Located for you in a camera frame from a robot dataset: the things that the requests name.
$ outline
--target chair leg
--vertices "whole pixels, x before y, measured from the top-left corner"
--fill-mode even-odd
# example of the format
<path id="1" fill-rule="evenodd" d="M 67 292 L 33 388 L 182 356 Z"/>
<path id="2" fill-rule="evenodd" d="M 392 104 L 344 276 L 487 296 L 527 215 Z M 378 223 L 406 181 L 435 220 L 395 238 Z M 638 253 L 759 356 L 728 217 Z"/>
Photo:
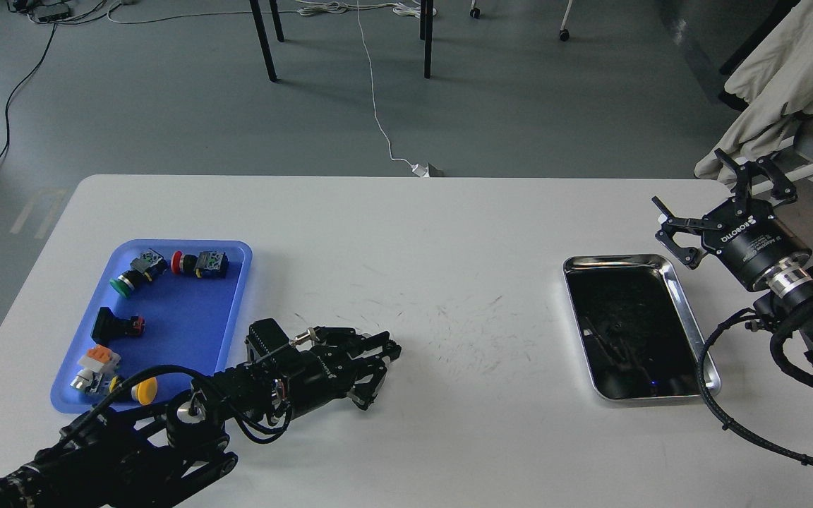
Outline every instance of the chair leg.
<path id="1" fill-rule="evenodd" d="M 567 12 L 564 13 L 564 20 L 560 24 L 560 39 L 563 42 L 570 38 L 570 31 L 567 30 L 567 20 L 570 18 L 570 9 L 573 8 L 573 0 L 567 2 Z"/>
<path id="2" fill-rule="evenodd" d="M 268 72 L 268 80 L 275 83 L 275 81 L 278 81 L 278 76 L 275 74 L 275 63 L 272 61 L 272 51 L 268 48 L 268 37 L 265 35 L 265 24 L 262 23 L 262 11 L 259 8 L 259 0 L 249 0 L 249 6 L 253 10 L 255 31 L 259 35 L 259 46 L 262 47 L 262 58 L 265 59 L 265 71 Z"/>
<path id="3" fill-rule="evenodd" d="M 426 3 L 426 80 L 432 77 L 432 20 L 435 19 L 435 0 Z"/>
<path id="4" fill-rule="evenodd" d="M 281 29 L 281 16 L 278 15 L 278 0 L 268 0 L 268 6 L 272 9 L 272 20 L 275 23 L 275 36 L 278 42 L 284 42 L 284 30 Z"/>

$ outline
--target yellow button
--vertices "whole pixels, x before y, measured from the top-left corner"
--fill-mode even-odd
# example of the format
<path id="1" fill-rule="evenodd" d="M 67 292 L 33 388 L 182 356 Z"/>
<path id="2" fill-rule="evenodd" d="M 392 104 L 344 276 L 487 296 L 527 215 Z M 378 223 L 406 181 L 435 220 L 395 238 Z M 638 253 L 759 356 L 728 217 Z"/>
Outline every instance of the yellow button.
<path id="1" fill-rule="evenodd" d="M 152 401 L 155 401 L 155 392 L 158 392 L 158 389 L 159 384 L 155 382 L 155 378 L 149 378 L 148 380 L 142 380 L 140 384 L 133 387 L 131 395 L 135 401 L 147 406 L 152 404 Z"/>

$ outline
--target table leg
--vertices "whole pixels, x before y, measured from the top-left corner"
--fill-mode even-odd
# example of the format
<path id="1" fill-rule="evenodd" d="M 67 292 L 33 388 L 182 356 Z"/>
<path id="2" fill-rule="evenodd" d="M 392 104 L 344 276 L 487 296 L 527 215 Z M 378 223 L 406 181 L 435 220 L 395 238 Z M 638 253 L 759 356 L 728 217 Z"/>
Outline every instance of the table leg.
<path id="1" fill-rule="evenodd" d="M 262 47 L 262 57 L 265 59 L 265 70 L 268 72 L 268 80 L 274 83 L 278 81 L 278 77 L 277 74 L 275 74 L 275 63 L 272 61 L 272 51 L 268 48 L 268 37 L 265 36 L 265 24 L 262 23 L 262 10 L 259 8 L 259 0 L 249 0 L 249 6 L 253 10 L 255 31 L 259 34 L 259 45 Z"/>
<path id="2" fill-rule="evenodd" d="M 420 41 L 426 39 L 426 0 L 419 3 L 419 39 Z"/>
<path id="3" fill-rule="evenodd" d="M 284 42 L 284 31 L 281 30 L 281 16 L 278 15 L 278 0 L 268 0 L 268 6 L 272 9 L 272 20 L 275 22 L 275 35 L 278 42 Z"/>
<path id="4" fill-rule="evenodd" d="M 426 4 L 426 78 L 432 77 L 432 20 L 435 19 L 435 0 L 423 0 Z"/>

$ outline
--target robotiq logo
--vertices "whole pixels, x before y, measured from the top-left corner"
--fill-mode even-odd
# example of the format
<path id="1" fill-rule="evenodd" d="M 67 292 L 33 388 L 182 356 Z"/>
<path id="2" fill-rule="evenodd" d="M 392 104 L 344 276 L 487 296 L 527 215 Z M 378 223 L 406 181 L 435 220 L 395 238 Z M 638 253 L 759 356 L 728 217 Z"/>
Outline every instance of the robotiq logo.
<path id="1" fill-rule="evenodd" d="M 325 365 L 325 362 L 324 362 L 324 361 L 322 361 L 322 359 L 320 359 L 320 358 L 318 358 L 317 360 L 319 360 L 319 365 L 321 365 L 321 366 L 322 366 L 322 370 L 324 370 L 324 371 L 325 371 L 325 376 L 327 376 L 327 377 L 328 377 L 328 379 L 330 379 L 330 380 L 335 379 L 335 378 L 336 378 L 336 376 L 335 376 L 335 374 L 334 374 L 334 373 L 332 373 L 332 370 L 330 370 L 330 369 L 328 368 L 328 365 Z"/>
<path id="2" fill-rule="evenodd" d="M 755 221 L 754 215 L 749 215 L 748 219 L 746 219 L 745 222 L 740 224 L 738 228 L 733 229 L 732 231 L 729 232 L 729 234 L 720 237 L 720 241 L 722 241 L 723 243 L 731 241 L 733 238 L 736 238 L 736 235 L 741 234 L 741 232 L 745 231 L 745 229 L 748 229 L 749 226 L 754 226 L 757 223 L 758 221 Z"/>

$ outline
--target blue tray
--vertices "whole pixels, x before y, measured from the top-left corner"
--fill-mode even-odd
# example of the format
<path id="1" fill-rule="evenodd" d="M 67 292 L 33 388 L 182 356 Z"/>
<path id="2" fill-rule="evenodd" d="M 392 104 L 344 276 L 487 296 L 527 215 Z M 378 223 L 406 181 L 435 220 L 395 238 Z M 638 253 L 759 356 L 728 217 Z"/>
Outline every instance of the blue tray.
<path id="1" fill-rule="evenodd" d="M 162 254 L 169 264 L 175 250 L 194 255 L 202 250 L 224 251 L 228 273 L 225 279 L 197 279 L 165 270 L 154 283 L 139 287 L 130 297 L 120 296 L 110 287 L 109 279 L 128 270 L 130 261 L 148 248 Z M 90 332 L 100 306 L 111 308 L 118 318 L 141 315 L 146 321 L 141 337 L 122 337 L 109 343 L 109 349 L 121 355 L 117 370 L 121 376 L 127 378 L 146 367 L 165 363 L 205 374 L 223 370 L 252 258 L 251 248 L 240 241 L 132 240 L 116 248 L 52 383 L 52 406 L 64 413 L 81 413 L 99 401 L 71 388 L 70 383 L 81 369 L 77 364 L 81 355 L 96 345 Z M 190 388 L 190 378 L 183 374 L 160 376 L 158 383 L 156 402 L 168 401 Z M 112 407 L 129 409 L 139 405 L 116 402 Z"/>

